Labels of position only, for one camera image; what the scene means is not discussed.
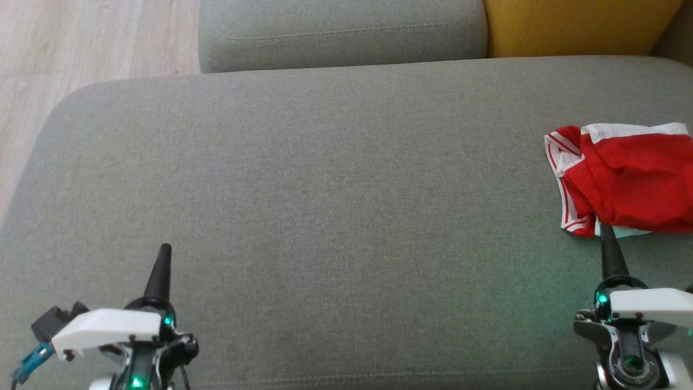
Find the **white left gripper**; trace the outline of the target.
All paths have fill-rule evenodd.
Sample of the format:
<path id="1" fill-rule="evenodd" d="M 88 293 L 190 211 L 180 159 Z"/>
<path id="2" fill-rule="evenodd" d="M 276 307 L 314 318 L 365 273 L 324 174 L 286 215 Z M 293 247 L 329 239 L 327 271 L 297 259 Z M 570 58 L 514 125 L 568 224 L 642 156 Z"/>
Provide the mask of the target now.
<path id="1" fill-rule="evenodd" d="M 88 309 L 77 302 L 67 312 L 67 323 L 50 338 L 50 345 L 62 360 L 85 350 L 106 346 L 157 346 L 175 333 L 176 312 L 166 301 L 171 291 L 172 247 L 161 244 L 143 297 L 133 308 Z"/>

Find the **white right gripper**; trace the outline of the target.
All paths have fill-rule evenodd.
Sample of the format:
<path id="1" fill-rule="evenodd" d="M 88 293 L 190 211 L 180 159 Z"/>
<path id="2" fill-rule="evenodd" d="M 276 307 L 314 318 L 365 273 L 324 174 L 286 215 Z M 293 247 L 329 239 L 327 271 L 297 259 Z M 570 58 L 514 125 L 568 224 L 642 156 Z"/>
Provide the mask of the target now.
<path id="1" fill-rule="evenodd" d="M 643 281 L 630 277 L 613 227 L 604 223 L 599 227 L 602 278 L 606 281 L 594 292 L 596 317 L 609 323 L 621 320 L 660 322 L 691 330 L 691 289 L 649 288 Z"/>

